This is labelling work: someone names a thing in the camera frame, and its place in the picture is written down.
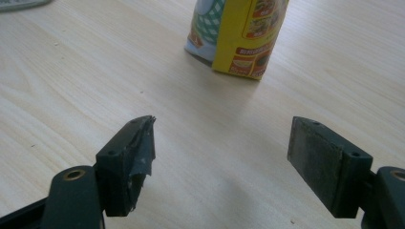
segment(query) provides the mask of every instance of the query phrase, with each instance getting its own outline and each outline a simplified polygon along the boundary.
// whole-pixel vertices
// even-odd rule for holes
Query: tabletop
[[[290,0],[261,81],[187,53],[195,0],[53,0],[0,13],[0,217],[129,120],[153,115],[157,158],[137,209],[107,228],[360,228],[334,219],[287,160],[317,120],[405,167],[405,1]]]

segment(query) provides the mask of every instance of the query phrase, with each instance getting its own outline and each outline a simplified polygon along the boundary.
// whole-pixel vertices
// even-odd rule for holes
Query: table
[[[334,219],[287,161],[292,117],[405,167],[405,2],[291,0],[261,81],[183,45],[196,1],[54,0],[0,14],[0,216],[130,119],[154,115],[137,209],[107,228],[360,228]]]

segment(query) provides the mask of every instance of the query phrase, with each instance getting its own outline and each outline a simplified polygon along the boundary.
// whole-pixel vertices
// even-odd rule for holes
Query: wood grain
[[[63,1],[0,14],[0,216],[154,115],[136,211],[107,228],[359,228],[287,161],[294,115],[405,164],[405,2],[291,0],[260,82],[184,51],[195,1]]]

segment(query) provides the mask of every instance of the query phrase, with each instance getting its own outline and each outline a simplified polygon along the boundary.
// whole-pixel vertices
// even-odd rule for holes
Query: cylindrical container
[[[261,79],[288,0],[198,0],[185,49],[223,73]]]

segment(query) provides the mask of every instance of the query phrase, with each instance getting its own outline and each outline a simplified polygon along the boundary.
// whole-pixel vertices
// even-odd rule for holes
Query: green pattern on package
[[[204,15],[195,13],[197,33],[208,43],[217,44],[218,33],[220,31],[221,19],[224,11],[225,0],[213,2],[211,10]]]

